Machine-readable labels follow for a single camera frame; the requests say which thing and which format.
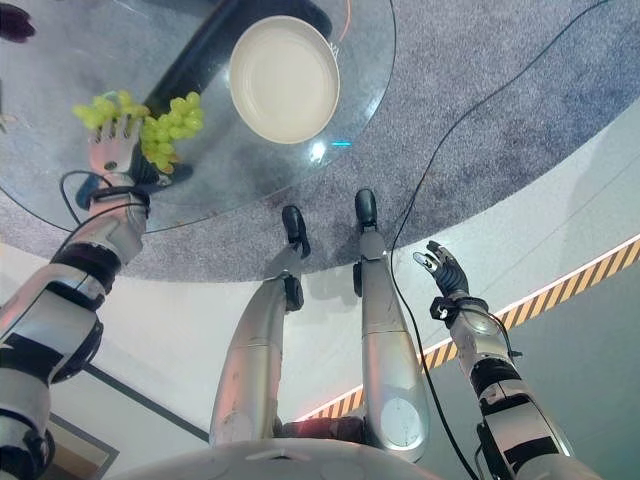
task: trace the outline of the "silver robot leg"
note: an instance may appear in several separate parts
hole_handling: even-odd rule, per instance
[[[244,310],[227,350],[218,384],[209,443],[211,446],[273,437],[282,363],[282,329],[287,311],[302,307],[300,260],[308,253],[299,210],[283,220],[289,245],[274,258],[266,280]],[[296,235],[293,226],[301,227]]]
[[[427,392],[416,350],[389,271],[384,240],[376,231],[375,198],[356,195],[362,232],[354,286],[362,296],[362,365],[367,432],[371,443],[410,462],[426,448]]]

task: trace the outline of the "round glass table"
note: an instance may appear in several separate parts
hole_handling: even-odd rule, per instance
[[[318,172],[363,130],[393,68],[389,0],[14,3],[30,15],[35,32],[23,42],[0,39],[0,188],[65,229],[74,223],[57,193],[58,180],[88,168],[87,131],[71,113],[74,104],[127,89],[139,101],[146,96],[144,103],[159,114],[170,98],[201,93],[205,127],[177,143],[182,167],[171,185],[152,191],[148,227],[154,231],[228,212]],[[233,46],[250,25],[271,15],[313,25],[331,45],[340,71],[331,121],[295,145],[253,133],[229,91]],[[73,198],[84,179],[69,180]]]

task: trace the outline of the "white plate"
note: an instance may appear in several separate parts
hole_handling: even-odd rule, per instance
[[[242,119],[276,143],[299,143],[321,132],[340,94],[327,41],[287,16],[267,17],[242,34],[231,54],[229,83]]]

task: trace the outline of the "hazard stripe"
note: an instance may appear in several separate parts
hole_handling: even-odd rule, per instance
[[[629,265],[637,262],[638,258],[640,258],[640,235],[580,267],[575,272],[553,282],[532,296],[510,305],[504,311],[496,313],[496,316],[502,320],[507,330],[520,326],[527,320],[551,310],[560,303],[566,302],[569,298],[624,270]],[[458,349],[453,341],[448,339],[435,346],[435,348],[426,349],[423,355],[427,368],[433,370],[453,360],[457,353]],[[341,395],[298,420],[339,418],[361,407],[363,403],[364,395],[361,385],[353,389],[349,394]]]

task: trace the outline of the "grape bunch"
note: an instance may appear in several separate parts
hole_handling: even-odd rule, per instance
[[[204,111],[200,108],[200,95],[189,92],[185,98],[174,98],[169,102],[169,113],[157,119],[146,117],[140,139],[142,153],[158,170],[173,173],[171,163],[176,163],[173,142],[182,138],[192,138],[203,127]]]
[[[109,118],[120,115],[131,115],[132,118],[141,118],[149,115],[149,109],[144,105],[133,103],[131,94],[126,90],[93,97],[91,105],[76,105],[73,113],[82,120],[89,130],[95,130]]]
[[[90,130],[121,115],[130,115],[133,119],[144,118],[140,132],[142,154],[158,170],[171,174],[172,163],[180,161],[175,153],[174,142],[192,138],[202,129],[204,111],[200,108],[200,95],[196,92],[189,92],[185,98],[172,99],[169,106],[169,113],[156,119],[150,115],[148,107],[134,103],[129,92],[120,90],[93,97],[90,106],[76,105],[73,113]]]

